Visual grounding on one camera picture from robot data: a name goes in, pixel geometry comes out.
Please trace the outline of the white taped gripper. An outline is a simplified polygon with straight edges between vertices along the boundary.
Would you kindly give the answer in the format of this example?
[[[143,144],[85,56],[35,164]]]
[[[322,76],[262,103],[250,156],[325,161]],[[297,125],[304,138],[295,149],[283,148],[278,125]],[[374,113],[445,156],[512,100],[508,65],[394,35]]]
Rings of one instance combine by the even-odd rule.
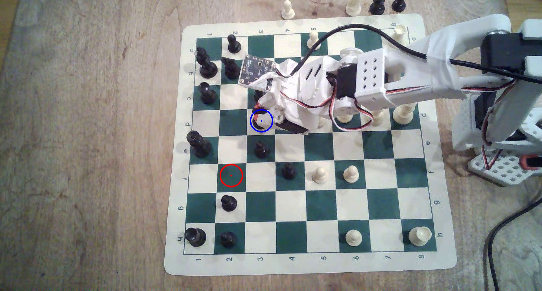
[[[274,92],[254,88],[255,94],[263,95],[253,112],[274,110],[274,128],[292,134],[308,135],[333,123],[336,127],[348,123],[354,115],[361,114],[354,98],[357,62],[357,55],[341,55],[340,60],[320,57],[307,62],[293,76],[277,79]]]

